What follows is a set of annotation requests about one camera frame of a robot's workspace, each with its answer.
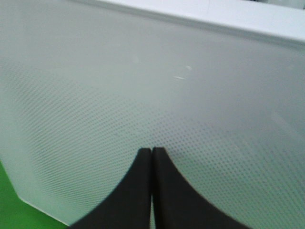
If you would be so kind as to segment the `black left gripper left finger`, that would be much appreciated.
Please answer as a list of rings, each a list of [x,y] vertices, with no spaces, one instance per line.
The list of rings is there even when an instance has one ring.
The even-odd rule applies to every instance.
[[[138,150],[116,188],[70,229],[148,229],[151,213],[152,152]]]

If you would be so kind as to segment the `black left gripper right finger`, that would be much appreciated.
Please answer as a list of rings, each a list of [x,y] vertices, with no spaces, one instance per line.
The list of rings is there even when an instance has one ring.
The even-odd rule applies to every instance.
[[[153,211],[158,229],[245,229],[201,196],[178,171],[166,149],[154,147]]]

